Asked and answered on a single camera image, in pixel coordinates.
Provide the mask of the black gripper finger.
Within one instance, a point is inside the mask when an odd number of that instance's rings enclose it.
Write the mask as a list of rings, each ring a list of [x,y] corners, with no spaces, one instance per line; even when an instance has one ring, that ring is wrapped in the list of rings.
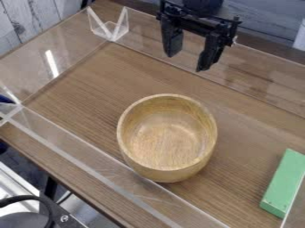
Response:
[[[215,32],[210,33],[204,39],[203,51],[199,55],[196,71],[208,70],[218,62],[224,48],[223,36]]]
[[[183,31],[170,19],[162,18],[160,34],[163,51],[166,55],[171,58],[174,55],[178,54],[182,49]]]

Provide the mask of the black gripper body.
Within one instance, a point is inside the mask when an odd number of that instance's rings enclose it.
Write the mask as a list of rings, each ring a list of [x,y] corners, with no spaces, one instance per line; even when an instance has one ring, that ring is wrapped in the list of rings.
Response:
[[[167,18],[190,33],[207,37],[212,32],[223,36],[224,45],[234,44],[237,28],[242,23],[238,16],[227,18],[219,12],[223,0],[159,0],[156,19]]]

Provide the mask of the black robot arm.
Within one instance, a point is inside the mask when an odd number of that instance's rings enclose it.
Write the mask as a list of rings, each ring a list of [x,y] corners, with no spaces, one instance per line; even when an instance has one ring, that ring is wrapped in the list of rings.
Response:
[[[238,16],[226,19],[218,16],[223,0],[182,0],[174,3],[159,0],[156,20],[164,54],[171,58],[182,50],[183,31],[204,38],[195,71],[208,70],[220,59],[226,46],[234,44],[237,29],[242,23]]]

